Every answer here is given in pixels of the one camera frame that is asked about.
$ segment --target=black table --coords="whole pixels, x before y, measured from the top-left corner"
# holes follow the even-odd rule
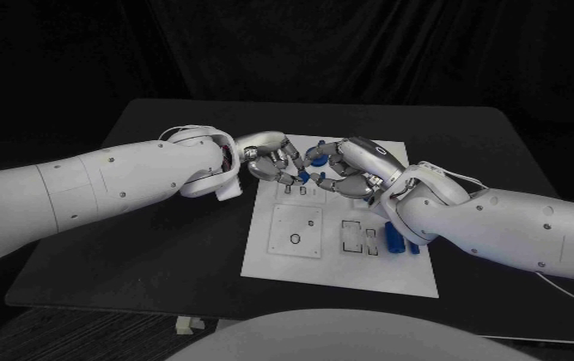
[[[556,195],[505,115],[490,108],[137,100],[102,147],[156,139],[180,124],[209,124],[233,136],[274,129],[404,141],[411,163],[428,160],[493,188]],[[430,244],[440,299],[241,277],[257,180],[245,171],[239,178],[238,198],[174,196],[42,240],[7,304],[235,320],[352,308],[474,334],[574,340],[571,298],[535,274],[469,256],[443,238]],[[555,281],[574,290],[574,282]]]

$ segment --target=white board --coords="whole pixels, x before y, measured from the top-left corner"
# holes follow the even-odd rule
[[[288,137],[301,154],[321,139],[340,140]],[[375,142],[408,166],[404,143]],[[297,173],[293,163],[285,170]],[[327,165],[307,172],[340,179]],[[389,253],[386,220],[366,203],[324,191],[313,181],[304,188],[304,193],[300,187],[285,191],[282,184],[259,181],[241,276],[437,298],[428,247],[419,247],[418,255],[408,245],[404,253]]]

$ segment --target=robotic hand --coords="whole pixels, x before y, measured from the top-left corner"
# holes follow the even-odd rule
[[[164,134],[179,132],[163,141]],[[0,171],[0,256],[27,242],[166,200],[176,192],[220,201],[241,195],[241,162],[261,179],[301,185],[303,159],[282,133],[236,140],[210,126],[179,126],[157,141]],[[281,170],[290,157],[301,177]]]
[[[405,168],[362,137],[319,144],[306,153],[304,166],[324,155],[344,178],[313,173],[314,183],[347,198],[365,198],[369,210],[412,243],[427,245],[440,235],[473,256],[574,278],[574,203],[487,188],[428,162]],[[469,193],[447,174],[480,190]]]

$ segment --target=blue object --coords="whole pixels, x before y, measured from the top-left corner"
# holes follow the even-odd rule
[[[418,249],[418,245],[414,244],[412,242],[409,242],[409,252],[411,252],[414,255],[417,255],[417,254],[421,252],[421,250]]]
[[[303,179],[303,185],[306,185],[307,181],[308,181],[308,178],[310,178],[308,173],[307,172],[298,172],[298,177]]]
[[[323,140],[319,141],[319,145],[323,145],[326,142]],[[317,147],[308,148],[307,153],[313,151]],[[316,168],[320,168],[321,166],[326,165],[326,162],[329,162],[329,156],[323,155],[320,158],[313,159],[311,161],[311,166]]]
[[[391,253],[404,253],[404,238],[391,222],[385,224],[386,248]]]

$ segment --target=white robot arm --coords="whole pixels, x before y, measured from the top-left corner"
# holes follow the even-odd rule
[[[303,183],[281,172],[288,155],[306,175],[282,133],[262,132],[235,141],[209,126],[174,129],[180,131],[166,141],[119,145],[0,171],[0,256],[39,238],[163,201],[177,191],[189,198],[212,192],[220,201],[236,197],[245,155],[258,178]]]
[[[344,178],[311,174],[316,184],[349,198],[368,198],[402,236],[427,245],[440,235],[470,255],[506,266],[574,278],[574,203],[487,188],[428,162],[406,168],[360,137],[319,144],[304,166],[324,154]],[[467,193],[447,174],[480,185]]]

